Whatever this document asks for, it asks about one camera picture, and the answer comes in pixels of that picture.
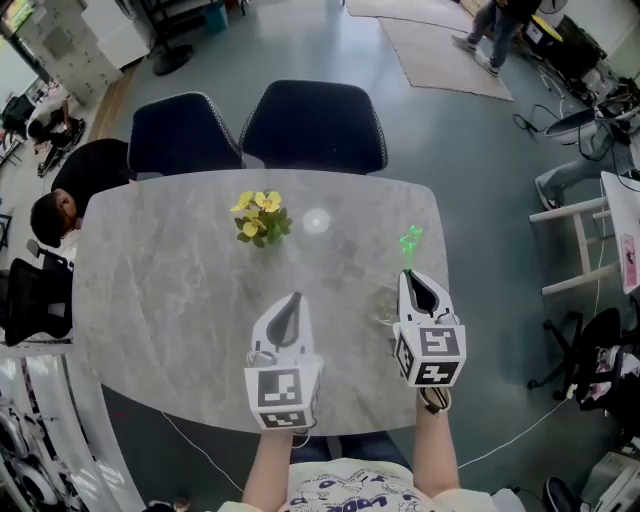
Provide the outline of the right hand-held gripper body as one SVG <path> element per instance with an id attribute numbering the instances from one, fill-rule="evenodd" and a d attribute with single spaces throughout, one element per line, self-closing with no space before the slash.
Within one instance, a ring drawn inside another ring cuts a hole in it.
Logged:
<path id="1" fill-rule="evenodd" d="M 452 387 L 466 360 L 466 331 L 456 317 L 393 325 L 394 358 L 407 385 Z"/>

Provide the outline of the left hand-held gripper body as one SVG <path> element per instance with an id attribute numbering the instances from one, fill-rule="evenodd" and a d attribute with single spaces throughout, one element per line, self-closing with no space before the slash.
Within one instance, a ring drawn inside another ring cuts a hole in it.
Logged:
<path id="1" fill-rule="evenodd" d="M 262 430 L 311 429 L 316 423 L 323 358 L 247 354 L 244 369 L 250 410 Z"/>

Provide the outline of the person's left forearm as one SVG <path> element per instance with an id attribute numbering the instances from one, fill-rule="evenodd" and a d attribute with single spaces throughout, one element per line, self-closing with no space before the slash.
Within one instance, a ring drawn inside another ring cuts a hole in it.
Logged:
<path id="1" fill-rule="evenodd" d="M 277 512 L 286 502 L 292 430 L 264 431 L 245 484 L 242 502 L 263 512 Z"/>

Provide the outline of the person's right forearm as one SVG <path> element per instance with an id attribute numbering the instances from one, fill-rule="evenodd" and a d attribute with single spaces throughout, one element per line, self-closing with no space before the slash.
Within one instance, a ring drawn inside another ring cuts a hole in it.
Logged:
<path id="1" fill-rule="evenodd" d="M 459 471 L 446 412 L 431 414 L 416 395 L 414 486 L 430 498 L 458 489 Z"/>

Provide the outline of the person's blue jeans legs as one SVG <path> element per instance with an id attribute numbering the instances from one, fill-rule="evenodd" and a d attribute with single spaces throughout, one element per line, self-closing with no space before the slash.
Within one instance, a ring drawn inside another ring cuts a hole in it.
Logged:
<path id="1" fill-rule="evenodd" d="M 386 431 L 337 437 L 341 456 L 365 461 L 382 461 L 410 469 L 410 464 Z M 328 462 L 332 460 L 329 438 L 311 436 L 302 447 L 291 452 L 290 463 Z"/>

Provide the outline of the yellow flower in white pot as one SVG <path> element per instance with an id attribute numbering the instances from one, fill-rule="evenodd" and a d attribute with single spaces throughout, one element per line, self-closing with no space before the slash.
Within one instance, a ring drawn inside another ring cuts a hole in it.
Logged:
<path id="1" fill-rule="evenodd" d="M 236 239 L 242 243 L 264 248 L 291 232 L 293 220 L 276 190 L 245 191 L 231 212 L 235 215 Z"/>

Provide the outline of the person's printed white shirt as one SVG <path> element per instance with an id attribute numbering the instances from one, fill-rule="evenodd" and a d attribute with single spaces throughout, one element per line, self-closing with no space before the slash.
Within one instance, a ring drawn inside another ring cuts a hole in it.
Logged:
<path id="1" fill-rule="evenodd" d="M 275 512 L 526 512 L 511 492 L 454 488 L 430 497 L 407 468 L 339 458 L 290 467 L 288 494 Z"/>

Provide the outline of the pink and white cloth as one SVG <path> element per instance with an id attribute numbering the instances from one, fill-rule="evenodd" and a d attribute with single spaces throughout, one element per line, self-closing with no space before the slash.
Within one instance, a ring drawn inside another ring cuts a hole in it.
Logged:
<path id="1" fill-rule="evenodd" d="M 596 350 L 595 373 L 590 385 L 592 398 L 598 400 L 617 390 L 623 360 L 624 350 L 620 345 Z"/>

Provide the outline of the dark upholstered dining chair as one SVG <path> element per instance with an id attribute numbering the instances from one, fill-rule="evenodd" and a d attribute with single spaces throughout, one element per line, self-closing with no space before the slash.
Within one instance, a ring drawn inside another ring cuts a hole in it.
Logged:
<path id="1" fill-rule="evenodd" d="M 267 168 L 367 175 L 388 164 L 370 96 L 344 83 L 272 82 L 249 114 L 239 145 Z"/>
<path id="2" fill-rule="evenodd" d="M 241 149 L 221 113 L 201 92 L 181 93 L 138 108 L 127 163 L 136 174 L 162 176 L 244 167 Z"/>

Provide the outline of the pink book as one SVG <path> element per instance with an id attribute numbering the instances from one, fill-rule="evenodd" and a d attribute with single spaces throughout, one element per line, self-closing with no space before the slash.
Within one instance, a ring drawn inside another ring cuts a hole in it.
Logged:
<path id="1" fill-rule="evenodd" d="M 640 285 L 638 255 L 635 238 L 632 235 L 623 234 L 620 237 L 619 255 L 621 257 L 623 290 L 629 294 Z"/>

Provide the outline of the white desk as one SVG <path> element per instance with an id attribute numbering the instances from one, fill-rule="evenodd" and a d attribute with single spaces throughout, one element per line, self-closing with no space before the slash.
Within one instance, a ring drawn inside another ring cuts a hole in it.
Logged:
<path id="1" fill-rule="evenodd" d="M 549 296 L 578 286 L 598 281 L 608 275 L 618 273 L 623 279 L 621 270 L 620 237 L 630 234 L 635 238 L 637 259 L 640 273 L 640 184 L 616 174 L 603 172 L 601 174 L 603 192 L 600 197 L 560 207 L 555 210 L 532 214 L 529 221 L 541 223 L 556 219 L 568 218 L 572 221 L 578 251 L 580 256 L 581 273 L 570 279 L 547 285 L 541 289 L 541 294 Z M 612 230 L 599 237 L 589 238 L 584 228 L 583 217 L 589 214 L 594 221 L 609 220 Z M 591 265 L 589 249 L 592 245 L 611 240 L 614 242 L 617 260 L 604 266 Z M 640 296 L 640 285 L 626 295 Z"/>

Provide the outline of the beige door mat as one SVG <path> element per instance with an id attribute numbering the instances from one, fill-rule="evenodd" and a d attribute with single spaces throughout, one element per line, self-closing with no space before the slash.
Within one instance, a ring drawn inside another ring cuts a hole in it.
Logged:
<path id="1" fill-rule="evenodd" d="M 499 78 L 488 74 L 470 53 L 454 44 L 454 30 L 389 18 L 379 22 L 412 87 L 513 100 Z"/>

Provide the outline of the black bin with yellow lid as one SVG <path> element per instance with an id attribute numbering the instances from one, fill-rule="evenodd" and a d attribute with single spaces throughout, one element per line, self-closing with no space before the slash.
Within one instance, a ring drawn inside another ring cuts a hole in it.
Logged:
<path id="1" fill-rule="evenodd" d="M 544 52 L 555 44 L 562 44 L 563 38 L 543 18 L 532 15 L 523 29 L 523 38 L 536 52 Z"/>

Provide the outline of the grey door mat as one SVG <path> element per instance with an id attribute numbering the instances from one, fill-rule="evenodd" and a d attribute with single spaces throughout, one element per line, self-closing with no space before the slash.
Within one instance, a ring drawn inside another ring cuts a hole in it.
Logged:
<path id="1" fill-rule="evenodd" d="M 461 32 L 472 27 L 470 14 L 452 0 L 346 0 L 351 16 L 430 24 Z"/>

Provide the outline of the teal bin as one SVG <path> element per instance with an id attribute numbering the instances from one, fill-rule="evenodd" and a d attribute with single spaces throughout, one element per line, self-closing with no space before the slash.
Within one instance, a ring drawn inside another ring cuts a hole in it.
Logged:
<path id="1" fill-rule="evenodd" d="M 228 15 L 224 0 L 215 0 L 207 4 L 202 11 L 207 30 L 217 34 L 228 29 Z"/>

